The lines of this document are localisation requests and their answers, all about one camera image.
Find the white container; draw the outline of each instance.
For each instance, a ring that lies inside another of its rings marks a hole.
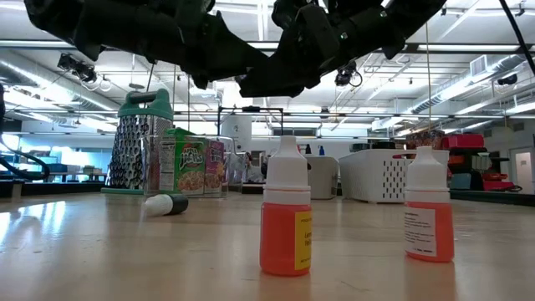
[[[308,163],[308,185],[313,200],[329,200],[338,190],[338,162],[329,156],[305,155]]]
[[[405,202],[405,176],[413,159],[394,156],[413,154],[416,150],[361,150],[340,158],[344,197],[367,202]],[[447,166],[449,151],[434,150],[433,156]]]

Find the ceiling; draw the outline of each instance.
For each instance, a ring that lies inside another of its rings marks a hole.
[[[507,2],[513,13],[517,13],[519,5],[522,4],[525,13],[517,17],[516,20],[526,42],[535,43],[535,31],[532,30],[535,28],[535,0]],[[229,29],[248,42],[278,41],[282,30],[276,27],[270,18],[272,9],[273,0],[217,0],[214,7],[214,10],[222,12]],[[428,39],[425,27],[423,27],[408,42],[425,43],[428,40],[429,43],[517,43],[511,25],[497,0],[449,0],[446,3],[446,15],[441,16],[440,13],[437,13],[429,21],[428,26]],[[9,28],[9,30],[0,31],[0,41],[56,40],[55,37],[36,29],[29,22],[21,1],[0,0],[0,28]],[[233,97],[236,95],[237,85],[231,80],[213,83],[206,91],[199,90],[194,88],[192,83],[188,84],[188,76],[180,71],[180,67],[165,62],[156,64],[153,74],[150,76],[152,66],[145,58],[141,56],[133,58],[132,54],[124,52],[103,52],[97,62],[92,62],[77,51],[33,50],[30,48],[0,49],[0,58],[5,52],[26,59],[34,66],[34,70],[45,68],[56,74],[58,78],[65,77],[72,81],[74,84],[69,91],[71,94],[97,94],[98,97],[111,101],[106,105],[107,107],[111,107],[113,104],[118,107],[123,104],[125,95],[133,90],[129,86],[131,83],[144,87],[150,86],[150,91],[167,89],[171,97],[174,95],[176,110],[188,110],[188,105],[186,105],[188,96],[191,110],[206,111],[216,110],[220,101],[225,99],[225,94],[227,94],[225,101],[228,101],[228,95],[232,94]],[[95,85],[88,87],[94,91],[88,91],[81,87],[72,74],[65,74],[57,67],[61,53],[71,53],[77,59],[94,64],[96,71],[111,82],[110,89],[103,90]],[[286,97],[240,99],[236,100],[236,103],[282,107],[285,110],[301,112],[318,112],[321,107],[327,106],[331,112],[403,113],[404,110],[415,104],[416,99],[429,94],[429,83],[431,83],[431,90],[437,89],[441,84],[447,83],[469,70],[470,62],[480,56],[480,54],[459,53],[431,54],[428,63],[428,58],[424,54],[398,54],[390,61],[386,60],[382,54],[371,54],[357,61],[359,71],[363,76],[363,83],[357,89],[351,89],[350,86],[336,87],[334,84],[335,73],[332,73],[325,75],[318,86],[305,90],[293,99]],[[519,69],[518,74],[520,79],[517,85],[531,83],[532,75],[528,69]],[[179,81],[174,81],[175,75],[180,76]],[[491,97],[489,87],[490,83],[488,82],[476,85],[473,89],[466,91],[462,95],[463,97],[449,99],[441,104],[435,112],[436,114],[438,112],[455,114],[462,108],[481,103]],[[513,89],[513,87],[497,88],[502,93],[507,92],[508,89]],[[39,105],[31,106],[29,109],[40,108]],[[45,109],[48,109],[47,105],[54,105],[54,102],[46,104]],[[472,113],[481,112],[483,109],[485,108],[474,110]],[[20,120],[32,119],[31,116],[15,115],[13,112],[9,116]],[[347,123],[371,123],[374,120],[373,117],[355,117],[345,121]]]

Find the white cylinder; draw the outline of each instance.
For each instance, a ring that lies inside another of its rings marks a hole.
[[[222,124],[221,133],[224,136],[234,139],[236,152],[251,151],[251,121],[251,116],[228,116],[227,120]]]

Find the green grater handle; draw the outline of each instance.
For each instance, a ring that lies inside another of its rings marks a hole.
[[[151,103],[146,108],[140,108],[139,104]],[[156,92],[129,92],[126,95],[124,105],[121,105],[118,117],[128,115],[154,115],[173,120],[173,109],[169,103],[169,92],[166,89],[159,89]]]

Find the dropper bottle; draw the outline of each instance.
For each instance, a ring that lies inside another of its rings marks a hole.
[[[312,253],[312,208],[307,160],[294,136],[282,136],[269,159],[264,186],[260,266],[265,273],[299,276],[308,273]]]
[[[454,257],[453,216],[446,167],[430,146],[416,149],[405,188],[405,251],[412,258],[448,263]]]

